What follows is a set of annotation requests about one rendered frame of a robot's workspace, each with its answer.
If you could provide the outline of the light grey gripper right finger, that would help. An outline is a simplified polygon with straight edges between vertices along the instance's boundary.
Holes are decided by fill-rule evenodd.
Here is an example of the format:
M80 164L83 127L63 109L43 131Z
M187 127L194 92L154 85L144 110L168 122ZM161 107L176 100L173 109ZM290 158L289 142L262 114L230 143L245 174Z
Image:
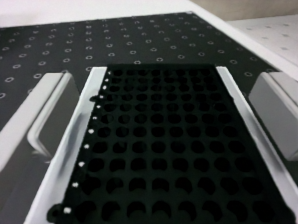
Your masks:
M288 73L261 73L249 100L288 161L298 161L298 83Z

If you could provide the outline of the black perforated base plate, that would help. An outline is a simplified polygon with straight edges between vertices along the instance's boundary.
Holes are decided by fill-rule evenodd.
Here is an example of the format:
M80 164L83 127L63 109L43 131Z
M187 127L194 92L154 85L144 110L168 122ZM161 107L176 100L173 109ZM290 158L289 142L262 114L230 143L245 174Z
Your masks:
M93 67L114 63L215 63L226 67L298 187L288 161L249 100L263 72L284 72L193 10L0 27L0 132L47 73L70 73L79 95ZM25 224L52 161L30 157L0 213Z

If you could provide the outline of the black well plate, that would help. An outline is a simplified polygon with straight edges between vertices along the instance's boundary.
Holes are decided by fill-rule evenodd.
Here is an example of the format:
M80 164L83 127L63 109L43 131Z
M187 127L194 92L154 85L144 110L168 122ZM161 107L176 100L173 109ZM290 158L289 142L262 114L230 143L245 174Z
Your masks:
M54 224L298 223L215 63L119 63Z

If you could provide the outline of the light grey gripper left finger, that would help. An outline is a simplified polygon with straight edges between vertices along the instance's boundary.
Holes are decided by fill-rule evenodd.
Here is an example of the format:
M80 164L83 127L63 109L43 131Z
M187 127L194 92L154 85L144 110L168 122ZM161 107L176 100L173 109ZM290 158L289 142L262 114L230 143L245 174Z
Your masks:
M70 73L47 73L2 130L0 212L30 157L56 157L79 101Z

